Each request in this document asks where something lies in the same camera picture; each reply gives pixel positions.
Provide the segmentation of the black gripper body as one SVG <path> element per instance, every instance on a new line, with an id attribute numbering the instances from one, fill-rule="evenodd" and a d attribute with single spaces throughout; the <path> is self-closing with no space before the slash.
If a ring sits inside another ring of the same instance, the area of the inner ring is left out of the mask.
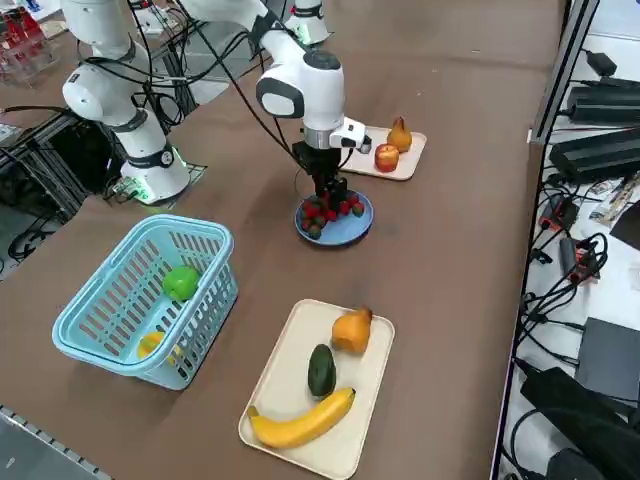
<path id="1" fill-rule="evenodd" d="M 292 146 L 297 164 L 314 180 L 333 179 L 342 158 L 340 149 L 316 149 L 305 142 L 296 142 Z"/>

